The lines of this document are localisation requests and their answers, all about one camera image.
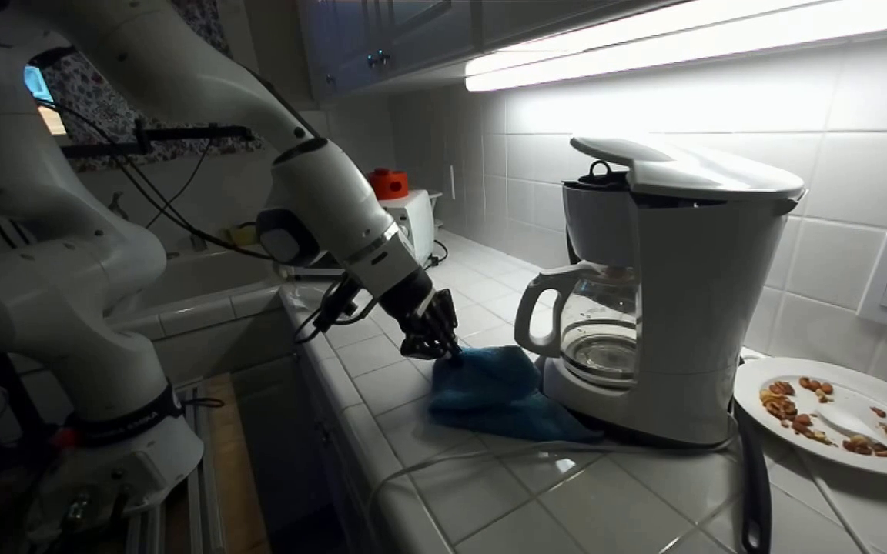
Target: white plate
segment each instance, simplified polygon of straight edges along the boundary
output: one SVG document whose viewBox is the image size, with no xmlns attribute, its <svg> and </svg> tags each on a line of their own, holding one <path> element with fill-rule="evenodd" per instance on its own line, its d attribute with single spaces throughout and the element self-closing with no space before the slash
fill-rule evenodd
<svg viewBox="0 0 887 554">
<path fill-rule="evenodd" d="M 764 360 L 748 360 L 744 365 L 740 365 L 740 376 L 732 382 L 732 398 L 740 400 L 740 406 L 760 421 L 768 430 L 778 435 L 783 439 L 815 454 L 821 460 L 831 460 L 837 465 L 850 465 L 850 469 L 862 469 L 862 471 L 875 471 L 875 475 L 887 475 L 887 460 L 879 456 L 856 456 L 848 454 L 841 445 L 843 435 L 831 430 L 827 421 L 812 418 L 815 430 L 827 430 L 836 445 L 830 443 L 815 443 L 805 435 L 795 435 L 793 427 L 787 427 L 778 418 L 774 418 L 764 406 L 760 406 L 760 390 L 776 382 L 797 382 L 802 376 L 809 378 L 821 378 L 830 386 L 836 386 L 836 403 L 856 414 L 860 418 L 872 421 L 879 418 L 872 414 L 872 406 L 887 408 L 887 382 L 856 373 L 856 369 L 843 369 L 843 365 L 831 365 L 831 364 L 815 364 L 815 360 L 802 360 L 802 357 L 764 357 Z M 815 393 L 805 390 L 795 386 L 795 406 L 802 414 L 812 414 L 815 406 Z"/>
</svg>

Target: under-cabinet light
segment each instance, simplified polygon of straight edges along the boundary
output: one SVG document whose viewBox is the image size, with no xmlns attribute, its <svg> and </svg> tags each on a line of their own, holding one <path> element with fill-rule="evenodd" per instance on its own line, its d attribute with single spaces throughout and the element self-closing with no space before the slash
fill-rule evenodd
<svg viewBox="0 0 887 554">
<path fill-rule="evenodd" d="M 623 74 L 887 30 L 887 0 L 694 0 L 466 66 L 468 94 Z"/>
</svg>

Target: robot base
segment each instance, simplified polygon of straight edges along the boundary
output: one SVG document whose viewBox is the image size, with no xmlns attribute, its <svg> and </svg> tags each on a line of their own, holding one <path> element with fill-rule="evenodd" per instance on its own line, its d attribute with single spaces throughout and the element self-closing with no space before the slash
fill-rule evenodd
<svg viewBox="0 0 887 554">
<path fill-rule="evenodd" d="M 162 418 L 124 443 L 70 451 L 40 482 L 27 537 L 51 542 L 62 533 L 109 523 L 112 515 L 160 506 L 202 460 L 202 443 L 185 418 Z"/>
</svg>

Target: white coffee maker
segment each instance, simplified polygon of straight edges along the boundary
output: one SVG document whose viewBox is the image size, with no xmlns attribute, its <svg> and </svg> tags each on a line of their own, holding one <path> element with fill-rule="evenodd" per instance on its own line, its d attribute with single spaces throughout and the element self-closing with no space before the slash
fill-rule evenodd
<svg viewBox="0 0 887 554">
<path fill-rule="evenodd" d="M 569 146 L 595 156 L 565 183 L 580 266 L 526 286 L 515 340 L 580 417 L 647 439 L 727 439 L 740 349 L 805 183 L 672 138 Z M 541 294 L 556 294 L 549 337 L 531 331 Z"/>
</svg>

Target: blue cloth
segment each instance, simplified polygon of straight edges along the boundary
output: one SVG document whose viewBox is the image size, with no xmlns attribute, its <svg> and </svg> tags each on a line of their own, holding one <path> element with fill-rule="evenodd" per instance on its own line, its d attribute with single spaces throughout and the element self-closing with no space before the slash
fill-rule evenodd
<svg viewBox="0 0 887 554">
<path fill-rule="evenodd" d="M 520 439 L 600 439 L 539 390 L 533 360 L 507 349 L 461 349 L 434 364 L 430 418 Z"/>
</svg>

